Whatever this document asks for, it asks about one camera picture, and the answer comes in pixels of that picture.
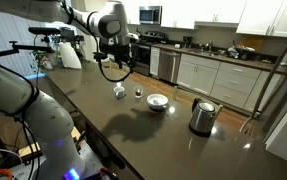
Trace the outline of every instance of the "stainless steel kettle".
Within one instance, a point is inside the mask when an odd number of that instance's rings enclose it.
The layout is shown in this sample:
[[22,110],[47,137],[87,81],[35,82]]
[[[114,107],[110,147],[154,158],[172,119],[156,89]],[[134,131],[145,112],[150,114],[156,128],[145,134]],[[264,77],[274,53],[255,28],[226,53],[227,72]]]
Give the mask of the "stainless steel kettle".
[[192,112],[189,124],[191,132],[198,136],[209,137],[216,118],[215,107],[203,102],[202,99],[194,99]]

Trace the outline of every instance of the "stove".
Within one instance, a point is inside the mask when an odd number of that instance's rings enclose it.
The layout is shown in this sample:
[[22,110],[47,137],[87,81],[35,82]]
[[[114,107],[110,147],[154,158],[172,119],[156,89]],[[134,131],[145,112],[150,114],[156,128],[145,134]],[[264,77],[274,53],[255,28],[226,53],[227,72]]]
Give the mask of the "stove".
[[146,31],[137,43],[131,44],[132,57],[136,62],[135,72],[150,76],[151,45],[166,43],[166,34],[157,31]]

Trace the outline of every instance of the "white bowl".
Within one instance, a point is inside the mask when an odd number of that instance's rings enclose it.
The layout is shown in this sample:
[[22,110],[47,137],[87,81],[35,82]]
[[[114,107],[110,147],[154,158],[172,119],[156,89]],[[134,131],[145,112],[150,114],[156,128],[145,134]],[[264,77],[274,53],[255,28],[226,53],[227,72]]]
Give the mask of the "white bowl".
[[147,97],[147,103],[149,104],[150,108],[156,110],[162,110],[166,107],[168,103],[167,97],[162,94],[151,94]]

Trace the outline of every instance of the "drawer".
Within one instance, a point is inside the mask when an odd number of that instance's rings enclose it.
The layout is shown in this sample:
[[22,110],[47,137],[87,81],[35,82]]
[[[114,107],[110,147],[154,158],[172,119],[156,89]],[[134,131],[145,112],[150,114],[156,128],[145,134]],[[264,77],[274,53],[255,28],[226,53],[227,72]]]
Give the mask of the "drawer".
[[159,57],[160,56],[160,48],[152,47],[151,48],[151,56]]
[[223,71],[218,71],[215,84],[233,89],[245,94],[250,94],[256,80]]
[[248,95],[219,85],[214,85],[211,97],[234,105],[236,107],[243,108],[248,98]]
[[237,74],[240,76],[245,76],[249,77],[252,79],[257,79],[260,75],[260,70],[253,69],[253,68],[248,68],[244,66],[238,66],[234,64],[229,64],[229,63],[221,63],[220,69],[221,71],[229,72],[232,74]]
[[189,62],[195,65],[205,66],[205,67],[212,68],[212,69],[218,69],[220,66],[219,61],[202,58],[198,56],[191,56],[188,54],[182,54],[181,61]]

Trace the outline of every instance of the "kitchen counter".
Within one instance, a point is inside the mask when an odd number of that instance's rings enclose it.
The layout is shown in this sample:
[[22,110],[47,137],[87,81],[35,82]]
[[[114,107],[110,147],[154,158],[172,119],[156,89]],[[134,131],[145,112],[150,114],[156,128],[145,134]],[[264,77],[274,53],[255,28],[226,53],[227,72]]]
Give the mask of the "kitchen counter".
[[[193,55],[193,56],[204,57],[204,58],[213,59],[213,60],[217,60],[217,61],[221,61],[221,62],[237,64],[237,65],[241,65],[241,66],[246,66],[246,67],[250,67],[250,68],[259,69],[259,70],[262,70],[262,71],[270,71],[272,69],[272,67],[273,67],[273,64],[262,63],[260,61],[244,61],[244,60],[240,60],[240,59],[228,58],[228,57],[225,57],[225,56],[201,55],[201,54],[189,52],[189,51],[195,50],[195,49],[192,49],[192,48],[179,48],[178,49],[178,48],[175,48],[174,45],[170,45],[170,44],[153,44],[152,47],[157,47],[157,48],[160,48],[160,49],[176,51],[176,52],[185,53],[185,54],[189,54],[189,55]],[[280,66],[277,69],[276,73],[287,74],[287,66]]]
[[220,122],[210,138],[196,136],[188,128],[191,107],[169,99],[165,112],[154,112],[146,101],[153,92],[144,89],[136,99],[133,87],[138,84],[130,79],[122,83],[126,96],[117,100],[115,83],[104,79],[97,64],[82,66],[45,73],[141,179],[287,179],[287,161],[266,151],[263,143]]

